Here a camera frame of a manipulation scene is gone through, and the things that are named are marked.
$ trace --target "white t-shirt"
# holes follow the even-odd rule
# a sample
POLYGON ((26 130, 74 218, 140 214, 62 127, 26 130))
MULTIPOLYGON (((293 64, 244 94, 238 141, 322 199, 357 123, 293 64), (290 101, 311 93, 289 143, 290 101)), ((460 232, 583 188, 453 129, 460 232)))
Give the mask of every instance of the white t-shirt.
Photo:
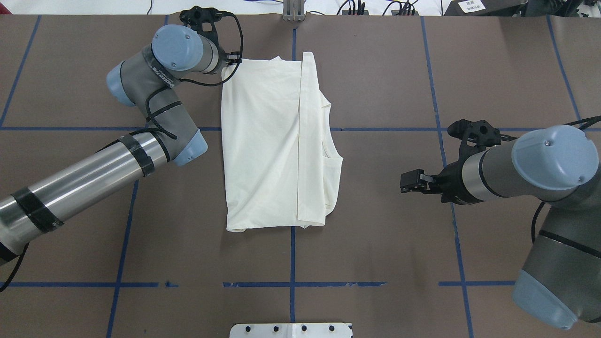
POLYGON ((313 53, 303 61, 243 60, 221 102, 228 231, 325 225, 343 160, 330 107, 313 53))

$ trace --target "white bracket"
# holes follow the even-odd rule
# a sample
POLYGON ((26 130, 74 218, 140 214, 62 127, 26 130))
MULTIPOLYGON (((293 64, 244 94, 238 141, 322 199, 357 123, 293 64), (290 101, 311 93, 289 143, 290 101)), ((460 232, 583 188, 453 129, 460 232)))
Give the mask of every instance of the white bracket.
POLYGON ((347 323, 236 324, 230 338, 352 338, 347 323))
POLYGON ((305 20, 305 0, 283 0, 284 12, 282 13, 284 21, 303 21, 305 20))

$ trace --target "black electrical tape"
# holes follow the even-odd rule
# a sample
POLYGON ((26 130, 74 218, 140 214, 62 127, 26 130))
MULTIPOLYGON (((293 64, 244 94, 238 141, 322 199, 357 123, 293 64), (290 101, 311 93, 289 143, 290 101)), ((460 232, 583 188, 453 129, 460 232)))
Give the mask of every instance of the black electrical tape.
POLYGON ((10 251, 9 248, 5 247, 4 244, 0 243, 0 259, 5 262, 10 262, 15 259, 18 255, 14 254, 14 252, 10 251))
POLYGON ((136 161, 138 161, 138 165, 140 166, 140 169, 142 169, 144 177, 154 173, 154 163, 150 156, 146 154, 146 151, 142 148, 138 140, 127 134, 119 137, 119 142, 123 143, 129 152, 132 153, 136 161))
POLYGON ((556 233, 552 233, 552 232, 548 232, 548 231, 545 231, 545 230, 541 230, 541 231, 539 231, 538 234, 541 235, 541 236, 547 237, 549 239, 552 239, 552 240, 554 240, 556 242, 559 242, 559 243, 562 243, 564 245, 567 245, 568 247, 572 247, 574 249, 580 250, 580 251, 582 251, 584 253, 587 253, 589 255, 595 256, 597 258, 601 258, 601 251, 595 250, 595 249, 593 249, 591 247, 588 247, 588 246, 586 246, 584 244, 580 244, 580 243, 575 242, 575 241, 573 241, 571 239, 568 239, 568 238, 565 238, 563 236, 560 236, 560 235, 558 235, 556 233))
POLYGON ((173 108, 173 107, 177 107, 177 106, 179 106, 179 105, 181 105, 181 104, 182 104, 182 102, 181 102, 181 101, 176 101, 176 102, 173 102, 173 103, 171 103, 171 104, 169 104, 169 105, 166 105, 166 106, 164 106, 163 108, 161 108, 161 109, 159 109, 159 110, 155 111, 154 113, 150 114, 150 115, 149 115, 149 116, 146 118, 146 122, 149 122, 150 120, 152 120, 153 118, 155 118, 155 117, 157 117, 157 116, 159 116, 159 115, 163 114, 163 113, 164 113, 164 112, 166 112, 167 110, 169 110, 169 109, 171 109, 171 108, 173 108))
POLYGON ((165 143, 159 137, 159 134, 157 134, 157 132, 150 132, 150 133, 152 134, 152 136, 154 136, 156 141, 159 143, 160 148, 163 149, 163 152, 165 153, 165 157, 167 158, 167 163, 169 163, 169 161, 171 161, 171 156, 169 156, 169 152, 167 151, 167 147, 165 147, 165 143))
POLYGON ((174 77, 169 70, 159 62, 159 60, 154 57, 150 45, 142 50, 142 56, 144 57, 144 61, 146 61, 146 64, 149 66, 150 70, 152 70, 156 76, 163 80, 163 82, 169 86, 169 88, 173 88, 181 82, 174 77))
POLYGON ((11 195, 14 197, 14 200, 17 201, 17 204, 21 207, 21 210, 23 210, 29 220, 31 220, 41 232, 47 233, 63 226, 64 223, 59 220, 52 211, 48 210, 44 203, 42 203, 29 188, 24 187, 11 195))

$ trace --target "cable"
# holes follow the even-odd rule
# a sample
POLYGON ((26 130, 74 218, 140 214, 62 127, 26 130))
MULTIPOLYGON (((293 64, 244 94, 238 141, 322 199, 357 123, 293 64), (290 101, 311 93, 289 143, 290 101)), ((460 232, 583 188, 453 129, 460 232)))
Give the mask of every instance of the cable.
MULTIPOLYGON (((578 121, 574 121, 574 122, 570 122, 570 123, 566 123, 566 125, 568 126, 573 126, 575 124, 580 124, 580 123, 584 123, 582 126, 580 126, 580 130, 584 131, 586 128, 594 125, 595 123, 598 123, 601 121, 601 115, 600 116, 594 116, 594 117, 589 117, 589 118, 583 118, 582 120, 578 120, 578 121)), ((538 218, 538 215, 540 214, 540 211, 543 210, 543 206, 545 206, 545 202, 541 202, 538 206, 538 208, 536 209, 536 212, 534 212, 534 217, 532 218, 532 224, 530 227, 530 237, 532 237, 532 243, 534 243, 534 240, 536 239, 536 233, 535 233, 535 228, 536 228, 536 219, 538 218)))
POLYGON ((397 16, 411 16, 411 15, 415 15, 415 3, 418 2, 418 0, 416 0, 415 2, 411 3, 409 1, 398 1, 398 0, 392 0, 390 2, 390 4, 388 4, 388 6, 386 6, 386 8, 384 9, 384 12, 382 13, 382 15, 386 15, 386 11, 388 11, 388 9, 390 8, 390 6, 392 6, 394 3, 398 4, 398 13, 395 14, 397 16))
POLYGON ((587 117, 587 118, 583 118, 582 120, 578 120, 578 121, 574 121, 574 122, 570 122, 570 123, 566 123, 566 126, 574 126, 576 124, 581 124, 584 123, 582 126, 580 126, 578 129, 580 130, 584 130, 592 125, 594 125, 597 122, 601 121, 601 115, 599 116, 593 116, 593 117, 587 117))
POLYGON ((390 8, 390 6, 392 6, 393 4, 398 4, 398 12, 401 12, 401 9, 403 8, 403 3, 400 1, 391 1, 390 4, 388 4, 388 6, 386 6, 386 8, 384 9, 384 12, 382 13, 382 15, 386 15, 386 11, 390 8))
POLYGON ((352 2, 353 4, 355 4, 355 0, 346 0, 346 1, 344 1, 344 2, 342 3, 342 5, 340 5, 340 8, 338 9, 338 12, 336 12, 336 15, 339 15, 339 14, 340 14, 340 12, 342 12, 342 8, 344 7, 344 5, 346 5, 346 4, 347 4, 347 2, 349 3, 349 15, 350 15, 350 11, 351 11, 351 8, 350 8, 350 3, 352 2))
POLYGON ((13 278, 17 274, 17 271, 19 270, 21 263, 23 263, 23 258, 25 257, 25 252, 27 251, 28 246, 29 246, 29 243, 25 244, 25 246, 23 247, 23 253, 19 255, 19 260, 15 264, 15 266, 13 268, 13 272, 10 273, 10 275, 8 276, 8 279, 6 279, 6 281, 4 282, 2 287, 0 287, 0 292, 6 290, 6 288, 10 285, 10 282, 13 281, 13 278))
MULTIPOLYGON (((146 133, 146 132, 160 132, 160 133, 162 133, 163 131, 161 129, 159 129, 159 128, 142 128, 142 129, 138 129, 137 131, 133 131, 133 132, 129 133, 129 135, 134 136, 134 135, 141 134, 141 133, 146 133)), ((119 140, 115 140, 115 141, 113 141, 113 142, 105 145, 104 147, 100 148, 100 150, 98 150, 97 153, 101 152, 102 150, 104 150, 104 149, 106 149, 106 148, 108 148, 108 147, 110 147, 110 146, 112 146, 113 144, 116 144, 116 143, 119 143, 119 140)))
MULTIPOLYGON (((227 16, 231 16, 234 18, 234 20, 236 20, 236 25, 238 25, 238 32, 240 32, 240 59, 242 59, 242 48, 244 47, 244 36, 242 35, 242 27, 240 26, 240 21, 238 21, 238 17, 230 12, 224 12, 225 14, 227 14, 227 16)), ((234 68, 234 70, 231 72, 231 74, 224 80, 221 80, 215 84, 205 84, 202 82, 198 82, 198 81, 194 81, 192 79, 180 79, 180 81, 182 82, 190 82, 193 84, 197 84, 197 85, 203 85, 205 87, 217 87, 218 85, 222 85, 224 83, 226 83, 227 81, 229 81, 231 79, 232 76, 234 76, 234 74, 236 74, 236 70, 238 70, 238 67, 240 66, 240 63, 238 62, 236 64, 236 68, 234 68)))
POLYGON ((154 125, 157 127, 157 129, 167 135, 170 139, 172 140, 177 140, 177 136, 175 136, 174 134, 168 132, 165 128, 163 128, 163 126, 161 126, 155 119, 154 116, 152 116, 152 112, 150 111, 150 100, 152 100, 153 97, 155 97, 155 95, 159 94, 161 91, 163 90, 167 90, 169 89, 169 87, 162 87, 159 88, 157 90, 155 90, 151 95, 148 95, 148 97, 146 98, 146 102, 145 102, 145 106, 146 106, 146 113, 148 114, 148 116, 150 117, 150 120, 152 121, 152 123, 154 123, 154 125))
POLYGON ((545 206, 545 202, 540 202, 538 208, 536 209, 536 212, 534 213, 534 217, 532 217, 532 226, 530 227, 530 237, 532 237, 532 244, 534 244, 534 241, 536 240, 536 219, 538 218, 540 211, 543 210, 543 206, 545 206))

